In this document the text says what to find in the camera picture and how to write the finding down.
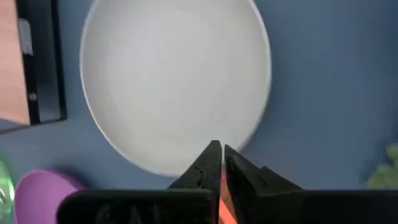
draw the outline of purple object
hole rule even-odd
[[[14,200],[15,224],[56,224],[62,200],[84,187],[73,178],[48,170],[34,170],[18,183]]]

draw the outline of green object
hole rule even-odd
[[[386,149],[387,156],[394,164],[382,164],[371,174],[366,185],[369,189],[398,189],[398,143],[390,144]]]
[[[14,184],[8,168],[0,161],[0,222],[4,222],[12,213],[14,203]]]

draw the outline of wooden board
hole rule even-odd
[[[30,123],[14,0],[0,0],[0,118]]]

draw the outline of white plate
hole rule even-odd
[[[137,166],[180,175],[212,139],[240,150],[271,86],[252,0],[97,0],[80,52],[86,100]]]

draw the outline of blue surface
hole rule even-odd
[[[78,51],[89,0],[60,0],[69,118],[0,136],[16,180],[71,173],[96,189],[160,189],[173,178],[128,163],[95,126]],[[309,189],[361,189],[398,135],[398,1],[258,0],[272,50],[264,119],[243,154]]]

